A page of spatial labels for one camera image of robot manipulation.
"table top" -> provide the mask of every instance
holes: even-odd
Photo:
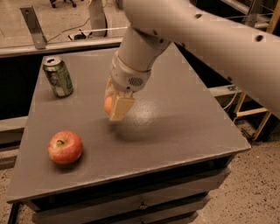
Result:
[[[56,98],[40,70],[8,202],[97,186],[250,148],[174,44],[156,60],[146,87],[121,122],[103,111],[109,65],[117,48],[62,54],[74,91]],[[84,152],[61,166],[47,155],[61,130],[79,134]]]

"cable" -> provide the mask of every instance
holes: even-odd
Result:
[[[87,21],[86,21],[85,24],[79,25],[79,26],[76,26],[76,27],[73,27],[73,28],[70,28],[70,29],[67,29],[67,30],[64,30],[64,31],[62,31],[60,34],[54,36],[53,38],[50,38],[50,39],[47,40],[46,42],[50,42],[51,40],[56,39],[56,38],[59,37],[63,32],[69,32],[69,31],[71,31],[71,30],[78,29],[78,28],[80,28],[80,27],[86,25],[86,24],[88,23],[88,20],[89,20],[89,19],[90,19],[90,17],[87,19]]]
[[[231,101],[228,103],[228,105],[226,107],[223,107],[223,109],[227,109],[234,102],[236,96],[237,96],[237,92],[234,94],[233,99],[231,99]]]

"can lid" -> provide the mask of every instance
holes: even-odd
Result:
[[[59,56],[48,56],[45,58],[45,66],[57,66],[61,62],[61,57]]]

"black drawer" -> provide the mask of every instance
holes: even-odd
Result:
[[[200,174],[169,179],[167,182],[147,185],[142,188],[121,192],[102,198],[83,201],[82,203],[63,206],[38,212],[33,215],[35,223],[81,223],[98,221],[118,214],[141,210],[147,207],[179,200],[191,195],[216,189],[230,173],[228,168],[206,171]]]

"drawer handle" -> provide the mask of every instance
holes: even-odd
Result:
[[[148,206],[141,200],[141,205],[139,207],[139,210],[144,210],[146,209]]]

